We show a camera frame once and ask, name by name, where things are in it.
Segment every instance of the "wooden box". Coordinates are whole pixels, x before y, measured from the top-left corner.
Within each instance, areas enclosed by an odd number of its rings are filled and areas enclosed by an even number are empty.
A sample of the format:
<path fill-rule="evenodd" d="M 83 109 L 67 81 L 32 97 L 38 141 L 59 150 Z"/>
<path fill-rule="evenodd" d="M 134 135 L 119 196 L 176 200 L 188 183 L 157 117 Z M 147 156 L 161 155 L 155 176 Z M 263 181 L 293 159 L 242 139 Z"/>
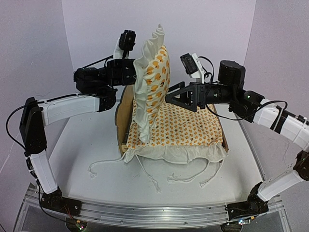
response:
<path fill-rule="evenodd" d="M 130 124 L 132 121 L 132 110 L 133 110 L 133 86 L 126 86 L 124 89 L 119 105 L 116 109 L 115 124 L 117 127 L 117 140 L 121 155 L 127 151 L 126 145 L 127 138 L 129 135 Z M 222 128 L 223 142 L 222 147 L 228 151 L 228 145 Z"/>

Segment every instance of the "white table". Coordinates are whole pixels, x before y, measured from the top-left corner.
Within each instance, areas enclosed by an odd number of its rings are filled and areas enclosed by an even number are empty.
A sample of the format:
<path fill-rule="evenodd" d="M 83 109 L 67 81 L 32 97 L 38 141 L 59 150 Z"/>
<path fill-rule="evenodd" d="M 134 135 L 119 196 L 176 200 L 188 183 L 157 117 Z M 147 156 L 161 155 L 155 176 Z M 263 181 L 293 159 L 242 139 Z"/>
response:
<path fill-rule="evenodd" d="M 235 118 L 227 105 L 217 105 L 219 114 Z M 50 163 L 63 195 L 102 203 L 139 205 L 199 205 L 245 201 L 254 185 L 262 181 L 252 151 L 238 122 L 220 119 L 229 146 L 217 176 L 205 187 L 199 182 L 212 175 L 217 164 L 190 183 L 171 184 L 167 177 L 191 176 L 204 168 L 205 162 L 194 160 L 188 165 L 170 164 L 163 160 L 140 158 L 146 171 L 161 187 L 156 193 L 136 158 L 98 165 L 97 177 L 90 179 L 88 166 L 98 160 L 120 158 L 116 126 L 116 106 L 106 112 L 85 114 L 69 119 L 52 154 Z"/>

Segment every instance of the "pillowcase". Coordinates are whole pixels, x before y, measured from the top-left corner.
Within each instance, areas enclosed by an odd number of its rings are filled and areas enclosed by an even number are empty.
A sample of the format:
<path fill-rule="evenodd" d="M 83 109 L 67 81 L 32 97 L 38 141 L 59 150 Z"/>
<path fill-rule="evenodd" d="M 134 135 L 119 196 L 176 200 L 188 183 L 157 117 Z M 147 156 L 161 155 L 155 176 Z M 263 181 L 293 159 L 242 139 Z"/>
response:
<path fill-rule="evenodd" d="M 137 104 L 133 120 L 139 126 L 140 140 L 150 141 L 150 130 L 169 90 L 169 54 L 164 43 L 165 33 L 161 25 L 146 40 L 142 57 L 134 60 L 136 82 L 134 97 Z"/>

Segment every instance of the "orange polka dot fabric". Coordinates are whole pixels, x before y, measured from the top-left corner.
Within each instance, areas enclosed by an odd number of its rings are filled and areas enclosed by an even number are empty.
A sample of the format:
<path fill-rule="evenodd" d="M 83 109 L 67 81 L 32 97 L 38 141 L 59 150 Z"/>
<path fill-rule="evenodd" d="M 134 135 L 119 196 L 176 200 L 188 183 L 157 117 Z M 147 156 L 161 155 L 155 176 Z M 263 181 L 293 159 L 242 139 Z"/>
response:
<path fill-rule="evenodd" d="M 133 115 L 136 103 L 133 103 Z M 207 109 L 192 112 L 163 101 L 151 128 L 150 142 L 139 140 L 138 125 L 132 121 L 127 141 L 129 149 L 145 146 L 212 146 L 223 142 L 218 118 Z"/>
<path fill-rule="evenodd" d="M 169 54 L 163 45 L 155 59 L 149 62 L 144 79 L 147 83 L 146 112 L 150 127 L 169 90 Z"/>

